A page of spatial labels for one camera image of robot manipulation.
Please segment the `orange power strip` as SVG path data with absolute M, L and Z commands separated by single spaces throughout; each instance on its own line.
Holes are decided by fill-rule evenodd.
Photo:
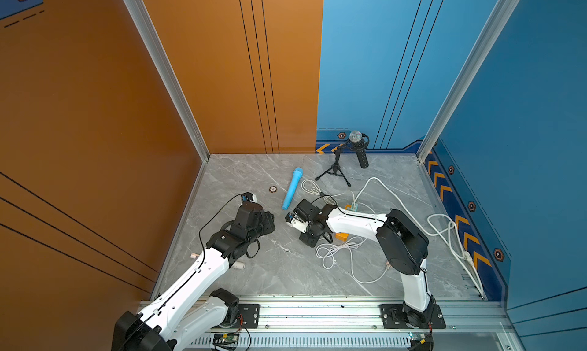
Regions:
M 335 238 L 342 242 L 346 242 L 349 239 L 348 233 L 336 233 Z

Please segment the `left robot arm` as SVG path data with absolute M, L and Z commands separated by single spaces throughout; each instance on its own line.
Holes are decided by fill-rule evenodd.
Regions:
M 234 220 L 214 233 L 198 259 L 160 297 L 137 314 L 125 312 L 113 331 L 112 350 L 184 350 L 197 337 L 235 322 L 239 299 L 220 288 L 195 311 L 191 308 L 250 245 L 275 231 L 275 215 L 254 201 L 244 201 Z

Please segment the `blue cylindrical device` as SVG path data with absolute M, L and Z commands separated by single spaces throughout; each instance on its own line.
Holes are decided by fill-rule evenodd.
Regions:
M 301 180 L 301 178 L 303 177 L 304 172 L 302 168 L 295 168 L 293 170 L 292 173 L 292 179 L 290 181 L 290 185 L 289 188 L 287 190 L 286 196 L 284 198 L 284 202 L 282 204 L 282 209 L 283 210 L 288 210 L 288 208 L 290 207 L 292 201 L 293 201 L 293 197 L 295 195 L 295 192 L 297 190 L 298 184 Z

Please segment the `black microphone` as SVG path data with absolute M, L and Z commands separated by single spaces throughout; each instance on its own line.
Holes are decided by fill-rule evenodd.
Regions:
M 359 161 L 359 166 L 363 169 L 367 169 L 369 166 L 368 157 L 366 153 L 368 144 L 368 135 L 357 130 L 351 131 L 349 135 L 349 148 L 356 154 Z

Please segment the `aluminium front rail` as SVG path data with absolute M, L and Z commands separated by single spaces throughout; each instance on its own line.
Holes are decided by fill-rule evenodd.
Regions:
M 379 306 L 399 304 L 382 298 L 246 298 L 260 304 L 256 329 L 216 326 L 190 347 L 211 347 L 214 334 L 240 333 L 239 345 L 250 347 L 410 347 L 419 334 L 430 333 L 434 345 L 442 334 L 495 334 L 505 349 L 521 349 L 513 323 L 495 302 L 439 301 L 446 329 L 385 329 Z

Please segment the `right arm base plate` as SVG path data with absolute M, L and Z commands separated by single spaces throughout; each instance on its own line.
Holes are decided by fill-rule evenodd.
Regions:
M 379 309 L 385 329 L 446 329 L 440 306 L 433 302 L 423 313 L 404 304 L 383 304 Z

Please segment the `green circuit board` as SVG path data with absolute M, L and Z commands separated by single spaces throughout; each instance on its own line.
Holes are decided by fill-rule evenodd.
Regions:
M 430 333 L 419 334 L 411 340 L 411 345 L 408 351 L 433 351 L 434 338 Z
M 239 345 L 240 333 L 214 334 L 211 350 L 235 351 Z

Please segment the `green circuit board left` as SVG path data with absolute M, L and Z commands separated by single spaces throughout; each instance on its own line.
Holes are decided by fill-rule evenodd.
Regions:
M 235 351 L 239 345 L 240 333 L 214 334 L 211 350 Z

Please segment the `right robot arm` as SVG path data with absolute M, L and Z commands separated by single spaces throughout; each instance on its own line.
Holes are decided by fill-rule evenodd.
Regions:
M 319 239 L 331 240 L 336 233 L 377 242 L 387 262 L 401 274 L 407 323 L 415 328 L 431 325 L 435 300 L 426 278 L 429 239 L 404 212 L 354 213 L 336 204 L 319 208 L 303 199 L 285 220 L 301 232 L 300 241 L 311 248 Z

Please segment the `black tripod stand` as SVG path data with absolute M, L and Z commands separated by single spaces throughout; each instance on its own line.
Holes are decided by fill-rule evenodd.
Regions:
M 315 181 L 319 181 L 325 175 L 331 175 L 334 177 L 342 178 L 348 187 L 352 186 L 352 184 L 349 182 L 349 180 L 347 179 L 345 174 L 342 172 L 342 168 L 340 166 L 340 157 L 341 157 L 342 153 L 344 152 L 344 150 L 346 149 L 346 147 L 347 147 L 347 143 L 345 142 L 341 145 L 338 145 L 334 149 L 334 155 L 335 155 L 334 163 L 327 170 L 325 170 L 324 173 L 322 173 L 321 175 L 318 175 L 316 178 L 314 178 Z

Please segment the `green circuit board right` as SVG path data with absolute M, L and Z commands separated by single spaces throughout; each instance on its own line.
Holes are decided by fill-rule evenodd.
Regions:
M 419 334 L 411 340 L 411 345 L 408 351 L 433 351 L 434 338 L 430 333 Z

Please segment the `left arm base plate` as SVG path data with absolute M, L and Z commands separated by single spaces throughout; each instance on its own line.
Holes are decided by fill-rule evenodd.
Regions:
M 239 304 L 238 308 L 229 308 L 229 312 L 219 328 L 256 329 L 260 319 L 260 310 L 260 304 L 253 303 Z

